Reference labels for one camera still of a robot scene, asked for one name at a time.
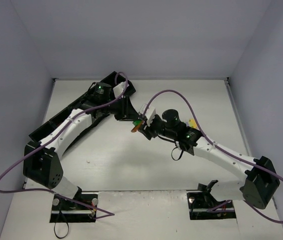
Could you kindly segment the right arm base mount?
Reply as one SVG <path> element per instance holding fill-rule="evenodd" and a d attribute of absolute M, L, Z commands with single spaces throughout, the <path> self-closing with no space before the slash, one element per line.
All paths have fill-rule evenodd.
<path fill-rule="evenodd" d="M 234 204 L 231 200 L 217 201 L 211 191 L 218 180 L 212 180 L 208 185 L 198 184 L 196 191 L 186 193 L 189 219 L 199 220 L 225 220 L 236 219 Z"/>

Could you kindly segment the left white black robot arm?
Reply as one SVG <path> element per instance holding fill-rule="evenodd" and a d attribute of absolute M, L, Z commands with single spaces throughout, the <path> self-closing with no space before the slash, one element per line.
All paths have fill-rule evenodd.
<path fill-rule="evenodd" d="M 24 149 L 23 175 L 53 193 L 80 200 L 81 188 L 64 176 L 62 156 L 109 115 L 118 121 L 136 120 L 138 113 L 130 101 L 135 91 L 130 82 L 97 82 L 30 134 L 31 141 Z"/>

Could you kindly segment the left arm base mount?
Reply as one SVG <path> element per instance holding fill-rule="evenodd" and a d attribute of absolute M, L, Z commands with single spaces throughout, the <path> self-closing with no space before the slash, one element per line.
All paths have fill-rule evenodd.
<path fill-rule="evenodd" d="M 95 223 L 97 211 L 78 203 L 53 196 L 50 223 Z"/>

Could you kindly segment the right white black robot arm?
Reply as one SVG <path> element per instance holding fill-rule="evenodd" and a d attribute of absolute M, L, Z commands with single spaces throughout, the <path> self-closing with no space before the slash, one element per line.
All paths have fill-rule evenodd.
<path fill-rule="evenodd" d="M 272 161 L 262 156 L 256 159 L 225 148 L 185 122 L 175 109 L 168 109 L 159 116 L 154 107 L 144 105 L 140 111 L 142 125 L 139 132 L 147 139 L 159 137 L 172 142 L 181 153 L 208 160 L 227 170 L 237 180 L 227 183 L 216 181 L 208 185 L 199 184 L 201 192 L 213 191 L 226 199 L 244 200 L 257 209 L 265 209 L 280 185 Z"/>

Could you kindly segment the brown purple lime lego stack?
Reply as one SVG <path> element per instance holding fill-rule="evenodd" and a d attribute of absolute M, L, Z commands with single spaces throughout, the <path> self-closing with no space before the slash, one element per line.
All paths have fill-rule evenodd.
<path fill-rule="evenodd" d="M 137 126 L 135 126 L 132 130 L 131 130 L 131 132 L 132 133 L 135 133 L 135 132 L 137 132 L 138 130 L 139 130 L 139 128 L 141 127 L 141 125 L 137 125 Z"/>

